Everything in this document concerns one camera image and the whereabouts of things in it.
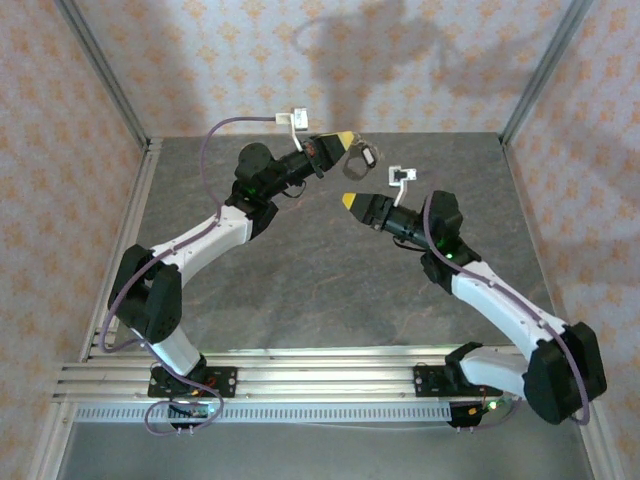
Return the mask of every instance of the black joint motor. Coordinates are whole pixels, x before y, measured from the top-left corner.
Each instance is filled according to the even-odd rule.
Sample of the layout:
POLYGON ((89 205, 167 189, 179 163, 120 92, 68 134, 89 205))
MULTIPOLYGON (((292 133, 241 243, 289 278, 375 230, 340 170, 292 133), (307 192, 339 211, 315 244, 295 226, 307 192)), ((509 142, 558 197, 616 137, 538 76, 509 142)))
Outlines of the black joint motor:
POLYGON ((462 220, 458 200, 453 193, 442 190, 433 192, 429 210, 429 232, 436 245, 440 246, 457 239, 460 236, 462 220))
MULTIPOLYGON (((607 390, 598 339, 585 323, 567 326, 561 334, 584 382, 589 401, 607 390)), ((555 340, 540 340, 524 374, 524 393, 531 408, 557 425, 582 407, 577 381, 555 340)))
MULTIPOLYGON (((125 284, 153 258, 153 251, 133 245, 122 256, 107 305, 125 284)), ((175 265, 158 262, 131 287, 116 311, 127 327, 155 344, 173 333, 182 317, 182 275, 175 265)))
POLYGON ((234 173, 240 184, 260 190, 276 181, 284 170, 286 169, 275 161, 266 145, 250 143, 240 151, 234 173))

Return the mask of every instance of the metal plate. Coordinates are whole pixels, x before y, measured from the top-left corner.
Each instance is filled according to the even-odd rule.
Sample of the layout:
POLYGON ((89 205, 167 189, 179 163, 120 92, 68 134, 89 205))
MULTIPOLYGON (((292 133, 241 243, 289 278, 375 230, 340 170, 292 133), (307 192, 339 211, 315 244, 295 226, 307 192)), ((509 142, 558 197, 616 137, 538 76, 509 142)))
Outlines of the metal plate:
MULTIPOLYGON (((238 367, 236 398, 251 403, 415 401, 413 367, 443 365, 456 346, 243 350, 207 355, 207 365, 238 367)), ((518 354, 514 347, 496 347, 518 354)), ((149 401, 148 354, 103 356, 66 364, 56 401, 149 401)), ((474 395, 465 400, 482 399, 474 395)), ((446 397, 429 401, 447 401, 446 397)))
MULTIPOLYGON (((236 396, 238 378, 238 369, 236 367, 205 367, 204 377, 206 378, 204 384, 217 391, 223 398, 236 396)), ((149 381, 147 396, 149 398, 196 398, 191 395, 192 388, 189 386, 186 386, 185 390, 182 391, 168 389, 168 380, 173 381, 174 384, 177 383, 164 368, 158 366, 151 369, 151 380, 149 381)), ((213 397, 213 394, 203 390, 197 397, 208 398, 213 397)))
POLYGON ((499 397, 502 390, 479 385, 456 386, 447 379, 443 365, 413 367, 416 397, 499 397))
MULTIPOLYGON (((76 423, 142 423, 149 404, 88 403, 78 407, 76 423)), ((193 422, 168 409, 149 414, 154 422, 193 422)), ((448 402, 409 403, 227 403, 216 423, 383 423, 447 422, 451 420, 448 402)))

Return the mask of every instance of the enclosure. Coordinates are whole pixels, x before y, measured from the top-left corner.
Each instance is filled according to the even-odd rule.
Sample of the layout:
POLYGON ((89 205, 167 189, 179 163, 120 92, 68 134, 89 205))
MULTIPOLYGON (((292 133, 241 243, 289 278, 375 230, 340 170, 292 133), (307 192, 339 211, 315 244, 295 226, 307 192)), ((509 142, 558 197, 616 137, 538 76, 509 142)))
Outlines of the enclosure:
MULTIPOLYGON (((5 476, 506 478, 517 469, 523 478, 633 478, 634 6, 2 5, 5 476), (300 139, 353 130, 382 158, 371 171, 343 161, 310 178, 299 198, 278 198, 263 233, 185 286, 181 326, 208 359, 240 367, 245 397, 230 412, 369 413, 349 426, 224 418, 187 443, 147 437, 136 415, 149 405, 150 357, 136 345, 112 355, 96 346, 120 259, 134 243, 158 245, 213 214, 198 156, 214 124, 299 106, 309 113, 300 139), (546 425, 524 406, 491 431, 455 435, 402 413, 420 408, 411 366, 421 359, 439 362, 469 341, 513 347, 429 282, 420 253, 396 248, 345 210, 345 192, 395 196, 393 165, 417 171, 403 205, 420 211, 428 193, 455 193, 462 237, 501 278, 540 308, 595 330, 609 389, 593 402, 588 426, 546 425), (293 400, 284 405, 277 395, 293 400), (372 407, 396 413, 376 418, 372 407), (127 411, 135 419, 119 419, 127 411)), ((252 142, 275 158, 296 148, 273 122, 223 127, 205 156, 221 199, 252 142)), ((107 337, 114 344, 131 333, 116 322, 107 337)), ((432 408, 439 420, 450 414, 446 402, 432 408)))

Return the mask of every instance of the table surface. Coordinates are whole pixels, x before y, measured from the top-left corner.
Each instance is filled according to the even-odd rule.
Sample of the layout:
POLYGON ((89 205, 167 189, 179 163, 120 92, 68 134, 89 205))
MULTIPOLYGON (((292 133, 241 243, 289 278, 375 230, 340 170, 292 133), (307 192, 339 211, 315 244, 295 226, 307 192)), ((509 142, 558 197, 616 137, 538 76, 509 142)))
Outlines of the table surface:
POLYGON ((424 424, 371 426, 214 423, 193 437, 158 438, 139 423, 81 423, 73 427, 58 478, 593 478, 575 424, 546 424, 526 405, 499 427, 473 434, 424 424))
MULTIPOLYGON (((381 345, 443 345, 506 337, 468 305, 429 282, 420 253, 358 223, 345 192, 395 196, 388 167, 416 168, 404 205, 420 210, 433 189, 456 194, 462 238, 504 280, 540 307, 550 300, 511 174, 495 134, 367 134, 384 154, 360 181, 343 165, 310 178, 299 199, 278 198, 270 227, 201 270, 184 288, 182 326, 202 351, 381 345)), ((198 169, 199 138, 165 139, 138 243, 165 242, 213 211, 198 169)), ((214 137, 213 190, 225 199, 240 150, 253 141, 288 153, 286 136, 214 137)), ((361 168, 351 162, 353 170, 361 168)))

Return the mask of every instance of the black base bracket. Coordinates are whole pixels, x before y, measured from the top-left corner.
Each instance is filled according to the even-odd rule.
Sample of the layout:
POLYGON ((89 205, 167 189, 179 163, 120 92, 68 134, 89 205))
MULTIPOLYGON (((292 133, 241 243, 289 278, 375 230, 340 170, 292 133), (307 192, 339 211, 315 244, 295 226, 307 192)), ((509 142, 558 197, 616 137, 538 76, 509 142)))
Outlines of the black base bracket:
POLYGON ((500 397, 502 390, 452 382, 445 365, 416 365, 413 386, 416 397, 500 397))
POLYGON ((451 405, 451 421, 447 422, 453 428, 477 427, 482 421, 482 403, 456 406, 451 405))
MULTIPOLYGON (((238 384, 237 367, 204 367, 199 372, 199 376, 202 380, 199 379, 198 383, 210 386, 223 398, 236 396, 238 384)), ((196 388, 176 380, 161 366, 151 369, 151 380, 149 381, 147 396, 149 398, 186 397, 191 400, 213 397, 207 391, 198 391, 196 388)))

